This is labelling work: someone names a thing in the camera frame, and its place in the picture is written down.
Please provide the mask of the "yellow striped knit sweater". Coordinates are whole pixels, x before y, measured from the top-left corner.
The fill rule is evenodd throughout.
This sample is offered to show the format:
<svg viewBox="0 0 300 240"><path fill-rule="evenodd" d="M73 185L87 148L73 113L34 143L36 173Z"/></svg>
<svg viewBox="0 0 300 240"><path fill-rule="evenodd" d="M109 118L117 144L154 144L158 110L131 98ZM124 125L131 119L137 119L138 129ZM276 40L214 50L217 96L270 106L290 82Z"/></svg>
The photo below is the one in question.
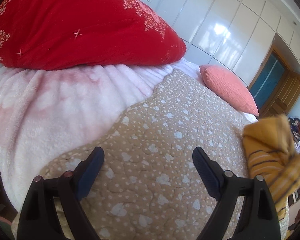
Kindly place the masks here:
<svg viewBox="0 0 300 240"><path fill-rule="evenodd" d="M242 144L250 178L264 177L273 198L281 233L288 230L288 196L300 188L300 153L286 115L258 120L243 128Z"/></svg>

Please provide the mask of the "cluttered shoe rack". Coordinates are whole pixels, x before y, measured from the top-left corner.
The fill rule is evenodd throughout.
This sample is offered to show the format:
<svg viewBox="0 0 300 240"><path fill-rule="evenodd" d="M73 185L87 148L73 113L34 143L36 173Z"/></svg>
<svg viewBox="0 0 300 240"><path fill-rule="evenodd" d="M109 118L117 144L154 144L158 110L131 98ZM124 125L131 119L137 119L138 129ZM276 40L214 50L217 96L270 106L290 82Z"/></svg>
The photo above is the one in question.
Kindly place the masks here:
<svg viewBox="0 0 300 240"><path fill-rule="evenodd" d="M293 140L296 150L300 148L300 119L298 117L289 117L290 130L293 135Z"/></svg>

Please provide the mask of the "white fleece blanket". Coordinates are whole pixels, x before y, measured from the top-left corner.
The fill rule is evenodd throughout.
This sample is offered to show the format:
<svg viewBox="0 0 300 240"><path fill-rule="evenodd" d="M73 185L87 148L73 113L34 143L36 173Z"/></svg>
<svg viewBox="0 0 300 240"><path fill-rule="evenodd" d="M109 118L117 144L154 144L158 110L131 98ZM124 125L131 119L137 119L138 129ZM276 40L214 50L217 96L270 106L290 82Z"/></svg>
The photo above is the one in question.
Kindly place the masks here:
<svg viewBox="0 0 300 240"><path fill-rule="evenodd" d="M198 65L186 59L52 72L0 64L0 172L12 205L20 210L31 180L47 163L103 137L174 70L204 86Z"/></svg>

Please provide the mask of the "beige heart-patterned quilt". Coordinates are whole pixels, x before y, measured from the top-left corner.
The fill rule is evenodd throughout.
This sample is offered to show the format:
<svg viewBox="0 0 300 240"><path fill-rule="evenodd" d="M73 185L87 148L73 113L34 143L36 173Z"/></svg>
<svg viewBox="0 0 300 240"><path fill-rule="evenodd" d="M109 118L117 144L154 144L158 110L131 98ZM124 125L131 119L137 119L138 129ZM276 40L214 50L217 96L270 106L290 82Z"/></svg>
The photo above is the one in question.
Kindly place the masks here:
<svg viewBox="0 0 300 240"><path fill-rule="evenodd" d="M104 163L81 205L101 239L195 239L216 201L192 152L201 147L222 169L248 177L247 123L211 90L174 70L103 137L50 161L40 175L51 179L73 170L99 146Z"/></svg>

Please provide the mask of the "brown wooden door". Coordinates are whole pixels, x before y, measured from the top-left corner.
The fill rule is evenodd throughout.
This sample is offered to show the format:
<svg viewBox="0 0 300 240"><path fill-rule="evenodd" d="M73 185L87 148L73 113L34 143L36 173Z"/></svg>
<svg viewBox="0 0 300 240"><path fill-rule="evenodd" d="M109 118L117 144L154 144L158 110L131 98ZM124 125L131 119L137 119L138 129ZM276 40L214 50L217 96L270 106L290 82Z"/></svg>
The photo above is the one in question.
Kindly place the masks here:
<svg viewBox="0 0 300 240"><path fill-rule="evenodd" d="M287 115L300 96L300 73L287 72L259 111L259 118Z"/></svg>

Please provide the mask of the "teal door curtain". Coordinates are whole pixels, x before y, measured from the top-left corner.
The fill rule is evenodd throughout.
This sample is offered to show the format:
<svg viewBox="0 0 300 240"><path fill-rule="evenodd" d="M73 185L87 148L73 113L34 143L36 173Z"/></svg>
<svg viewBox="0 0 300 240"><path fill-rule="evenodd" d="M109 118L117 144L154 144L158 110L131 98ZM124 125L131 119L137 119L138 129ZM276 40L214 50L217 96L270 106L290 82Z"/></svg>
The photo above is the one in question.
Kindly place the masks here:
<svg viewBox="0 0 300 240"><path fill-rule="evenodd" d="M275 53L271 53L264 68L250 88L259 113L284 75L286 68Z"/></svg>

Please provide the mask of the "pink knit pillow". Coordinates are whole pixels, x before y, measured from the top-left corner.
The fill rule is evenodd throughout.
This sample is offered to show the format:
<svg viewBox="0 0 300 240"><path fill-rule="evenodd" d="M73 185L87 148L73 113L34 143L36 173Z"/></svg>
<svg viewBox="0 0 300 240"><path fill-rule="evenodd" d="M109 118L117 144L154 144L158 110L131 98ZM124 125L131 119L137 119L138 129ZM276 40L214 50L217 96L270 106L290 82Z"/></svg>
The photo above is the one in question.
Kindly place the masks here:
<svg viewBox="0 0 300 240"><path fill-rule="evenodd" d="M218 65L201 65L199 70L206 87L230 106L237 111L259 116L253 96L233 72Z"/></svg>

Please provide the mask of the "red floral long pillow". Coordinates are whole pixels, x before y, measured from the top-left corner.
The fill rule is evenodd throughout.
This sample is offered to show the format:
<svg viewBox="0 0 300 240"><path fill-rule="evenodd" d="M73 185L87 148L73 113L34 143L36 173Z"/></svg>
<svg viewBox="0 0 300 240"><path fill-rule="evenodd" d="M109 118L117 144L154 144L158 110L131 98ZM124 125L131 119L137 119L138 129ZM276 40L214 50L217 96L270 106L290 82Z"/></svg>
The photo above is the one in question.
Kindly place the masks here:
<svg viewBox="0 0 300 240"><path fill-rule="evenodd" d="M179 61L186 45L141 0L3 0L0 63L61 70Z"/></svg>

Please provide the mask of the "white glossy wardrobe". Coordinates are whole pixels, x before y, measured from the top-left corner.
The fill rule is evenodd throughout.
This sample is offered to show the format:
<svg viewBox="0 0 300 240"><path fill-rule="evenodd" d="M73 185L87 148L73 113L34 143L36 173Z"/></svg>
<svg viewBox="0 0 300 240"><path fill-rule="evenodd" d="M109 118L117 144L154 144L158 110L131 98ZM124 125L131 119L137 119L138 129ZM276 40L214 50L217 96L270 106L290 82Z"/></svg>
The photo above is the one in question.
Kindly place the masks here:
<svg viewBox="0 0 300 240"><path fill-rule="evenodd" d="M300 71L300 33L270 0L161 0L157 13L185 41L187 60L219 64L250 84L271 45Z"/></svg>

